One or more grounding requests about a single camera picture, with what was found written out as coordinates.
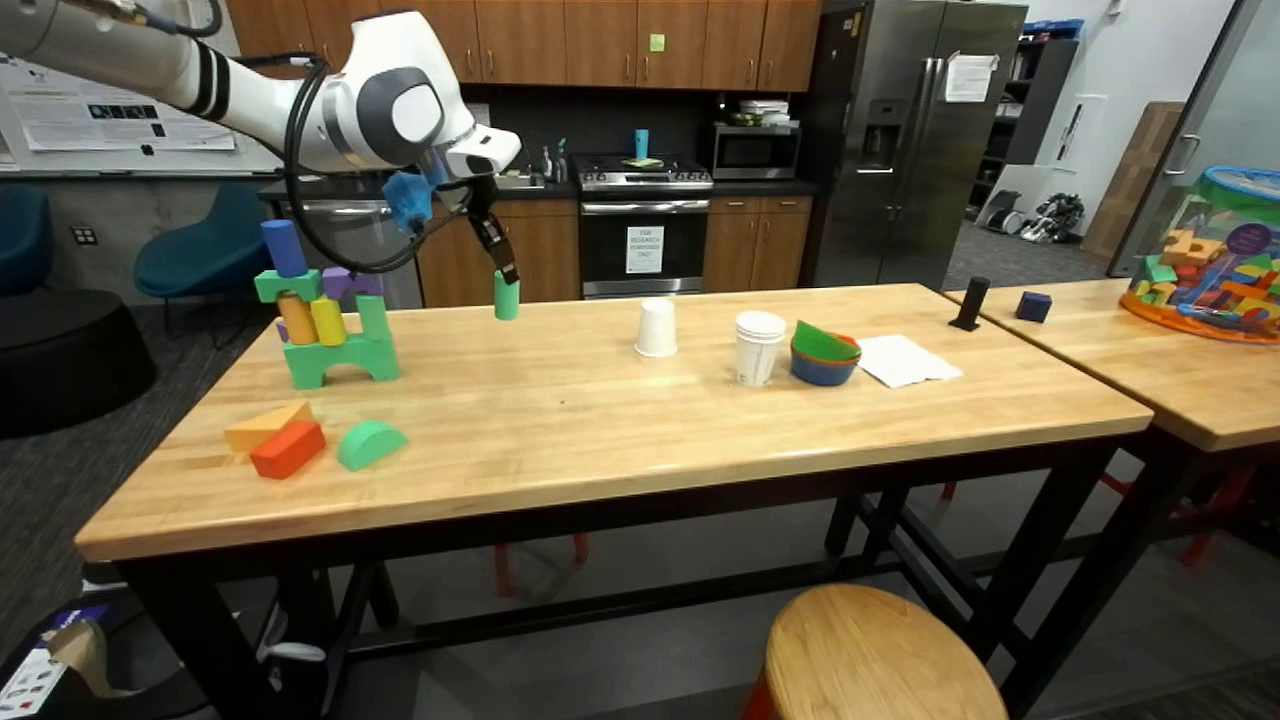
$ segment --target orange block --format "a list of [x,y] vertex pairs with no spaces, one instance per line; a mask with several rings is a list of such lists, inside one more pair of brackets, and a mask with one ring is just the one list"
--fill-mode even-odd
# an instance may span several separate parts
[[323,426],[312,414],[296,414],[277,437],[267,437],[259,448],[247,453],[254,467],[267,479],[285,479],[296,467],[304,467],[312,457],[323,453]]
[[285,431],[293,418],[312,414],[312,406],[304,399],[273,406],[265,414],[247,414],[242,423],[230,423],[226,437],[233,444],[233,453],[254,453],[259,448],[267,437]]

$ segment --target blue chair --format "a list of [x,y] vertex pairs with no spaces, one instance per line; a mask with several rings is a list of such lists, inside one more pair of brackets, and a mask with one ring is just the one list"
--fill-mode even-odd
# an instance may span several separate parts
[[160,301],[247,292],[265,268],[259,221],[258,183],[226,183],[206,221],[160,233],[138,252],[134,285]]
[[0,188],[0,296],[32,292],[54,262],[48,201],[32,188]]

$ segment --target colorful toy box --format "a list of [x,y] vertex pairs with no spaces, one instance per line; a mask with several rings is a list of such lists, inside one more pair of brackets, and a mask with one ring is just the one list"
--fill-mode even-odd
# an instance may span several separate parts
[[1280,171],[1207,168],[1119,304],[1213,340],[1280,340]]

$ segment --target countertop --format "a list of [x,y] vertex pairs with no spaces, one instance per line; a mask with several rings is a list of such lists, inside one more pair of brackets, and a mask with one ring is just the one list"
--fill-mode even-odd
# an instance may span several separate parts
[[[1205,453],[1280,444],[1280,345],[1225,345],[1119,306],[1127,281],[992,286],[983,314],[1158,406],[1158,423]],[[1026,292],[1048,320],[1018,320]]]
[[[731,314],[770,306],[851,337],[899,332],[965,374],[810,388],[779,362],[770,388],[731,380]],[[919,285],[675,296],[681,353],[636,356],[636,301],[390,311],[401,380],[289,384],[267,328],[81,526],[90,558],[175,555],[360,526],[496,515],[583,500],[741,488],[777,474],[879,467],[968,453],[1101,439],[1154,410],[1013,332],[952,332],[958,304]],[[364,470],[317,457],[259,479],[226,426],[307,399],[327,439],[357,418],[409,431]]]

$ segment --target red block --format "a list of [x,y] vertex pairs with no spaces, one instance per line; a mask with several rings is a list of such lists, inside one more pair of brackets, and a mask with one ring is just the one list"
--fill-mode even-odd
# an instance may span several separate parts
[[277,437],[247,453],[254,467],[267,479],[285,479],[323,453],[323,426],[312,414],[285,423]]

